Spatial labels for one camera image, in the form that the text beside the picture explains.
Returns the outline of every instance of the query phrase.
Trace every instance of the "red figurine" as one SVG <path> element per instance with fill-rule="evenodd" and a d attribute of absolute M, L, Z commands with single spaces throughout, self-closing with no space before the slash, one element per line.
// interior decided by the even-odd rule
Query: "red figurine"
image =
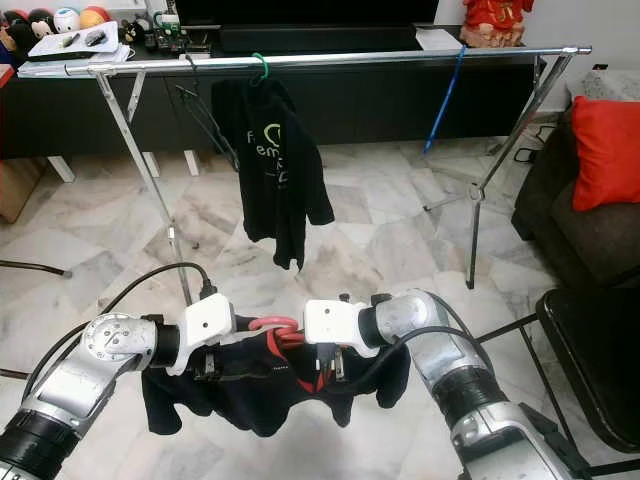
<path fill-rule="evenodd" d="M 534 0 L 464 0 L 467 18 L 460 39 L 471 47 L 515 47 L 524 34 L 522 10 Z"/>

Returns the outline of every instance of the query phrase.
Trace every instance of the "clothes drying rack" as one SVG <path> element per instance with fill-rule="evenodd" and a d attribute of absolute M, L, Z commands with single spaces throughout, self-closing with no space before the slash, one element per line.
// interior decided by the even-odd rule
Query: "clothes drying rack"
<path fill-rule="evenodd" d="M 469 250 L 467 252 L 466 284 L 469 289 L 474 287 L 476 256 L 478 249 L 478 229 L 480 225 L 480 207 L 485 199 L 485 188 L 496 174 L 507 155 L 513 149 L 516 141 L 525 130 L 538 108 L 547 97 L 560 75 L 565 71 L 567 65 L 576 55 L 589 55 L 592 51 L 590 46 L 563 46 L 563 47 L 513 47 L 513 48 L 475 48 L 468 49 L 464 58 L 496 58 L 496 57 L 532 57 L 534 65 L 537 67 L 541 57 L 555 57 L 555 61 L 544 78 L 540 78 L 538 68 L 534 68 L 534 89 L 518 118 L 511 134 L 502 145 L 499 155 L 485 177 L 477 182 L 472 182 L 467 191 L 467 197 L 472 203 L 471 215 L 471 236 Z M 375 63 L 397 63 L 397 62 L 428 62 L 433 60 L 452 59 L 459 55 L 458 50 L 440 51 L 406 51 L 406 52 L 370 52 L 370 53 L 337 53 L 337 54 L 313 54 L 313 55 L 280 55 L 257 58 L 257 57 L 233 57 L 233 58 L 208 58 L 193 60 L 149 60 L 133 61 L 125 63 L 105 63 L 86 66 L 65 67 L 68 77 L 77 75 L 89 75 L 96 79 L 100 90 L 111 110 L 111 114 L 122 134 L 131 157 L 140 171 L 140 175 L 152 195 L 156 207 L 162 215 L 165 224 L 168 226 L 168 240 L 173 248 L 176 261 L 182 261 L 180 249 L 179 229 L 169 214 L 166 202 L 162 197 L 160 189 L 153 178 L 147 163 L 144 161 L 142 152 L 138 148 L 136 139 L 131 132 L 130 124 L 136 112 L 136 107 L 140 99 L 144 86 L 145 75 L 147 73 L 167 73 L 167 72 L 192 72 L 197 70 L 217 71 L 217 70 L 238 70 L 238 69 L 262 69 L 264 62 L 269 67 L 277 70 L 278 67 L 317 67 L 331 65 L 354 65 L 354 64 L 375 64 Z M 113 93 L 109 77 L 121 74 L 136 74 L 135 82 L 131 91 L 129 103 L 126 111 L 118 103 Z M 436 208 L 445 202 L 425 206 L 425 210 Z M 179 270 L 180 282 L 187 304 L 191 303 L 191 293 L 184 269 Z"/>

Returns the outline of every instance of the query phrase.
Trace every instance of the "sofa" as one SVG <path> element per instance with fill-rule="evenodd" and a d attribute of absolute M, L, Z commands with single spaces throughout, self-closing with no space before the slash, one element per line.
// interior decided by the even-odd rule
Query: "sofa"
<path fill-rule="evenodd" d="M 640 285 L 640 204 L 575 211 L 578 172 L 576 139 L 565 115 L 518 194 L 513 226 L 523 240 L 537 242 L 567 287 Z"/>

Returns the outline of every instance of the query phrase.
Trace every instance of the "red cushion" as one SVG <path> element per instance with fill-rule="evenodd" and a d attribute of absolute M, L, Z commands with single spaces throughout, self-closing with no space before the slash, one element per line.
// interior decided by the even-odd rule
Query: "red cushion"
<path fill-rule="evenodd" d="M 573 208 L 640 202 L 640 103 L 577 97 L 572 117 L 580 157 Z"/>

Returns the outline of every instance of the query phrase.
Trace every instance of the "marble floor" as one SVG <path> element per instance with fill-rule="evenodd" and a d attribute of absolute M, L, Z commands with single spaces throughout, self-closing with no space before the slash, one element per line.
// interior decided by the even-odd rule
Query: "marble floor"
<path fill-rule="evenodd" d="M 463 280 L 470 206 L 460 201 L 429 214 L 422 209 L 464 192 L 491 164 L 495 144 L 439 142 L 427 156 L 417 142 L 321 148 L 336 222 L 308 227 L 300 272 L 273 264 L 273 241 L 248 240 L 237 176 L 220 157 L 201 157 L 199 177 L 189 175 L 180 155 L 156 157 L 162 194 L 183 232 L 184 256 L 207 269 L 238 313 L 300 317 L 309 298 L 349 292 L 366 301 L 376 292 L 419 287 L 449 301 L 480 335 L 531 313 L 557 284 L 535 245 L 521 241 L 509 222 L 527 165 L 508 161 L 488 189 L 473 291 Z M 56 339 L 90 320 L 124 285 L 172 261 L 162 219 L 127 157 L 73 158 L 71 167 L 75 183 L 63 184 L 48 171 L 19 221 L 0 225 L 0 258 L 73 271 L 73 278 L 62 279 L 0 270 L 0 365 L 6 368 L 30 371 Z M 196 290 L 198 279 L 190 279 Z M 182 306 L 177 275 L 168 273 L 137 289 L 119 310 L 175 318 Z M 537 329 L 531 334 L 583 453 L 594 463 L 626 458 L 591 433 L 550 347 Z M 553 416 L 518 335 L 493 340 L 487 350 L 507 395 Z M 21 381 L 0 379 L 0 424 L 15 413 L 22 388 Z M 444 420 L 413 373 L 392 410 L 379 409 L 372 396 L 358 397 L 344 429 L 316 402 L 293 408 L 267 439 L 178 408 L 179 434 L 149 433 L 138 374 L 125 375 L 58 478 L 450 480 L 460 473 Z"/>

